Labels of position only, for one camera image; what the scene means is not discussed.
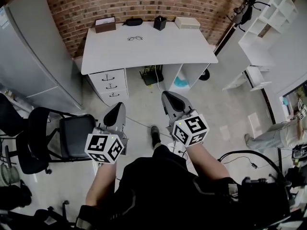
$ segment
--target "eyeglasses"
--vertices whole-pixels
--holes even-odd
[[[141,36],[131,36],[131,37],[128,38],[128,40],[129,40],[129,41],[132,41],[134,38],[135,38],[136,40],[143,40],[143,38],[142,38]]]

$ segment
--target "chair backrest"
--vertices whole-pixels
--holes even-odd
[[[2,93],[0,93],[0,129],[10,137],[24,130],[24,119]]]
[[[46,127],[50,110],[44,107],[35,108],[28,118],[28,145],[33,157],[48,161],[50,155],[47,147]]]

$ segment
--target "white paper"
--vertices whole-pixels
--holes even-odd
[[[96,25],[102,25],[102,24],[112,23],[112,22],[115,22],[115,18],[114,17],[97,20],[96,21]]]
[[[9,20],[8,17],[5,14],[4,8],[2,7],[0,9],[0,26],[2,29],[7,27],[9,25]]]

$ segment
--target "small white box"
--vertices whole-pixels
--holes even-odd
[[[202,114],[175,122],[173,136],[185,147],[202,142],[209,132],[209,127]]]
[[[179,29],[199,29],[201,24],[192,17],[176,17],[175,24]]]

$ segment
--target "white box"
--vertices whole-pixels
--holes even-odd
[[[118,135],[88,134],[84,151],[95,162],[114,164],[123,149]]]
[[[175,122],[173,136],[185,147],[202,142],[209,132],[209,126],[202,114]]]
[[[192,17],[176,17],[175,24],[179,29],[199,29],[201,24]]]

